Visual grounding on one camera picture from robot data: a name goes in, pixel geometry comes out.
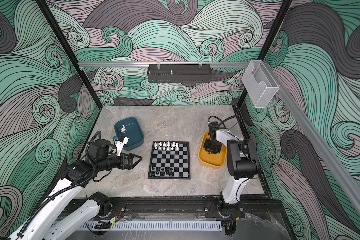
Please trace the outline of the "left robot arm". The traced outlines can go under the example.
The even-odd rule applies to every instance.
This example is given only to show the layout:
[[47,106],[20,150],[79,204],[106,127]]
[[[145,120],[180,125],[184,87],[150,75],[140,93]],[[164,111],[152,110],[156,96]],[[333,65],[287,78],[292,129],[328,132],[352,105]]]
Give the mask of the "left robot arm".
[[91,139],[84,160],[69,165],[63,177],[39,207],[21,227],[8,237],[9,240],[65,240],[79,227],[94,217],[106,218],[113,205],[108,196],[101,192],[91,195],[83,205],[63,220],[57,218],[98,172],[117,168],[131,170],[141,156],[122,152],[128,138],[115,137],[114,143],[104,139]]

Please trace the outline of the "black white chessboard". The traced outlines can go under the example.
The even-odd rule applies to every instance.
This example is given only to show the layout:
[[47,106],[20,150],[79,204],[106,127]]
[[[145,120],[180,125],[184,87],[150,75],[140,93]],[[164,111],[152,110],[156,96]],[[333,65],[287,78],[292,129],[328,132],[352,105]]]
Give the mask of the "black white chessboard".
[[[191,178],[190,143],[189,142],[180,142],[180,143],[181,145],[178,151],[154,150],[152,145],[151,158],[148,169],[149,179],[189,180]],[[175,177],[151,178],[149,177],[151,167],[173,168]]]

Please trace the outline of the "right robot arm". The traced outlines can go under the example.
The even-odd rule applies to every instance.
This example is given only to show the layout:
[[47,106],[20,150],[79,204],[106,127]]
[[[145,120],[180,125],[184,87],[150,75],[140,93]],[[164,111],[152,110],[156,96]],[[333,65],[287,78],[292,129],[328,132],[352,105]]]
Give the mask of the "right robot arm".
[[230,178],[222,191],[225,204],[237,204],[245,184],[261,171],[257,163],[256,145],[230,133],[223,122],[209,121],[202,149],[209,155],[225,157]]

